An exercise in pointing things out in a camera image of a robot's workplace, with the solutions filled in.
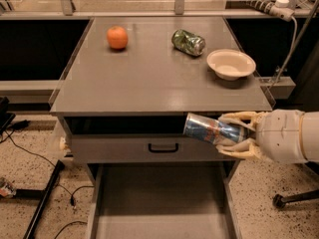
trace bowl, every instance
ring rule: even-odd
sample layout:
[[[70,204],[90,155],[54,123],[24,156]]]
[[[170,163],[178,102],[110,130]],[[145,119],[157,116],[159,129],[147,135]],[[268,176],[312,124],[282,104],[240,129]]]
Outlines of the bowl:
[[[216,50],[207,56],[209,66],[222,79],[235,81],[251,75],[256,63],[247,54],[235,50]]]

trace drawer handle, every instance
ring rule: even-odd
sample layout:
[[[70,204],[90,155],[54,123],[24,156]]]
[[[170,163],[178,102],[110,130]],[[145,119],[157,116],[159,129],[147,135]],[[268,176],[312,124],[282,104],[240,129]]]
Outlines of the drawer handle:
[[[149,143],[149,152],[151,153],[174,153],[178,152],[178,143],[175,144],[175,148],[173,149],[152,149],[152,144]]]

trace crushed can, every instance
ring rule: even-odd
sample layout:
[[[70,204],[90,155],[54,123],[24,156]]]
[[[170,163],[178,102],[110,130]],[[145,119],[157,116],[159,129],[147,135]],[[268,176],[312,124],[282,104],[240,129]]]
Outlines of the crushed can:
[[[4,198],[12,198],[16,195],[17,189],[4,177],[0,177],[0,195]]]
[[[206,46],[202,37],[183,29],[178,29],[173,33],[171,42],[178,50],[196,57],[202,54]]]
[[[233,146],[248,137],[248,129],[188,113],[183,134],[215,145]]]

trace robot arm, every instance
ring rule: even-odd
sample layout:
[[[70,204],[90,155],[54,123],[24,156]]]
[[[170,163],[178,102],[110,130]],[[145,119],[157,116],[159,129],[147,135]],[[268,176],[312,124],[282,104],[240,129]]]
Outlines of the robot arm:
[[[297,110],[243,112],[226,114],[218,120],[237,123],[254,131],[252,138],[235,146],[218,145],[218,151],[223,154],[280,163],[319,161],[319,113]],[[243,120],[250,120],[250,123],[245,124]]]

